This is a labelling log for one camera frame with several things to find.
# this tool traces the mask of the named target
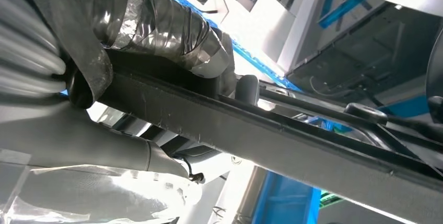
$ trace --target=gray cable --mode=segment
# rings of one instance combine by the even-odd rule
[[[344,90],[344,91],[340,91],[340,92],[336,92],[336,93],[331,93],[331,94],[327,94],[327,93],[319,92],[319,91],[314,87],[314,85],[312,84],[312,79],[313,79],[313,78],[314,78],[314,76],[311,76],[311,78],[309,79],[309,83],[311,84],[311,88],[312,88],[312,90],[313,90],[315,93],[319,94],[319,95],[322,95],[322,96],[328,96],[328,97],[336,97],[336,96],[343,96],[343,95],[346,95],[346,94],[348,94],[348,93],[350,93],[350,92],[353,92],[353,90],[351,90],[351,89],[349,89],[349,90]]]
[[[66,89],[56,39],[25,0],[0,0],[0,93],[32,98]]]
[[[56,39],[25,0],[0,0],[0,20],[59,55]]]
[[[66,65],[53,52],[0,23],[0,60],[39,74],[64,74]]]
[[[26,97],[45,97],[65,90],[63,81],[36,77],[0,66],[0,93]]]

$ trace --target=clear plastic wrap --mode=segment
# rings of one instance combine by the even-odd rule
[[[0,222],[170,222],[201,188],[172,174],[81,165],[28,166],[30,156],[0,149]]]
[[[80,0],[104,47],[163,56],[205,78],[229,56],[204,18],[174,0]]]

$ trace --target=silver duct tape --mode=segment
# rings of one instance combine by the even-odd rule
[[[164,57],[182,55],[188,44],[188,9],[173,0],[153,0],[155,10],[155,51]]]
[[[210,78],[222,74],[229,57],[222,47],[217,35],[210,28],[205,19],[188,7],[184,7],[174,0],[127,0],[125,14],[117,14],[112,9],[117,0],[81,0],[86,3],[86,15],[99,19],[106,16],[106,23],[93,26],[94,33],[103,42],[108,39],[107,29],[114,20],[122,20],[112,49],[157,55],[165,57],[186,70],[199,70],[197,75]],[[220,67],[210,64],[211,59],[217,56]]]
[[[126,12],[119,34],[112,45],[113,49],[121,49],[133,40],[140,21],[142,5],[143,0],[127,0]]]

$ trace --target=metal frame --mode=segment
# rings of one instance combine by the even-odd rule
[[[143,75],[115,63],[113,67],[114,80],[100,99],[110,107],[404,219],[417,223],[443,219],[443,177],[396,135],[441,152],[437,142],[261,90],[261,96],[301,112],[370,131],[388,144],[391,150],[386,150],[234,99],[213,99],[176,87],[144,75],[143,67],[137,70]]]

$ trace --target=wrapped cable bundle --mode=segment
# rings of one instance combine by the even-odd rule
[[[214,78],[230,56],[208,23],[173,0],[80,0],[105,48],[168,58],[192,73]]]

